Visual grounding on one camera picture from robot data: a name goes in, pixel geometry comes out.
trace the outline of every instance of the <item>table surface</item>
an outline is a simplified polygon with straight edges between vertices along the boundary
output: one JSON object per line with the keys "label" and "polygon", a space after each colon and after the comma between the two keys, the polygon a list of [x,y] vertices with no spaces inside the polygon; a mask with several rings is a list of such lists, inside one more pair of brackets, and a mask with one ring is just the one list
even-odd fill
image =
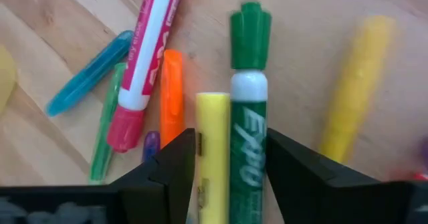
{"label": "table surface", "polygon": [[[0,117],[0,185],[85,184],[108,80],[73,110],[48,118],[54,94],[117,34],[134,29],[142,0],[1,0],[0,40],[18,83]],[[229,13],[243,0],[181,0],[169,47],[186,53],[186,122],[197,92],[227,92]],[[421,171],[428,134],[428,0],[260,0],[273,15],[268,125],[315,148],[342,59],[358,22],[390,15],[399,35],[349,165],[380,180]],[[144,131],[158,129],[158,82]],[[116,155],[108,180],[140,162]],[[265,220],[282,223],[270,186]]]}

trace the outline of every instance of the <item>pink marker cap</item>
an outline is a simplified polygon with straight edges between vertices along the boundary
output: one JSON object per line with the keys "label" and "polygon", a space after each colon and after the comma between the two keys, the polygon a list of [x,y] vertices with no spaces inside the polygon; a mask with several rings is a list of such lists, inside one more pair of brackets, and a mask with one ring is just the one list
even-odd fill
{"label": "pink marker cap", "polygon": [[120,105],[114,113],[107,143],[115,152],[125,153],[135,148],[142,134],[144,110],[128,110]]}

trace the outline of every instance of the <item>green highlighter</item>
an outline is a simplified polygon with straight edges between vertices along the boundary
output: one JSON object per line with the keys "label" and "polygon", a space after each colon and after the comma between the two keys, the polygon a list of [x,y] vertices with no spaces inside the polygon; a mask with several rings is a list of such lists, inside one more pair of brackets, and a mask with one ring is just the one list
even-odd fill
{"label": "green highlighter", "polygon": [[108,92],[100,119],[100,129],[96,137],[96,145],[92,155],[91,169],[89,174],[90,185],[104,184],[110,159],[113,155],[112,147],[107,143],[108,128],[113,118],[114,111],[118,105],[118,94],[122,83],[123,73],[126,69],[125,63],[116,64],[113,78],[108,87]]}

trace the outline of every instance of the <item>red and white marker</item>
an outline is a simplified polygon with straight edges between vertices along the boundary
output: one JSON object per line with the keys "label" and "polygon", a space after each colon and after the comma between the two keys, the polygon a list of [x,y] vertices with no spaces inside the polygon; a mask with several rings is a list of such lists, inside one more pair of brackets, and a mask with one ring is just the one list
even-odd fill
{"label": "red and white marker", "polygon": [[118,106],[107,136],[116,152],[136,147],[142,134],[144,109],[179,0],[143,0],[119,91]]}

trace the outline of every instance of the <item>yellow marker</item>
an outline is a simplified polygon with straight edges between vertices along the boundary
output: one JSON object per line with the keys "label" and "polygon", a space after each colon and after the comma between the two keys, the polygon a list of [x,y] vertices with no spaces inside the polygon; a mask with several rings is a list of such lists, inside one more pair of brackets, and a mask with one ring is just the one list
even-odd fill
{"label": "yellow marker", "polygon": [[320,146],[321,154],[343,163],[364,121],[383,70],[395,22],[385,16],[365,19],[354,39],[333,97]]}
{"label": "yellow marker", "polygon": [[229,94],[200,93],[196,97],[201,224],[228,223],[229,106]]}
{"label": "yellow marker", "polygon": [[12,56],[0,45],[0,114],[6,107],[16,81],[16,69]]}

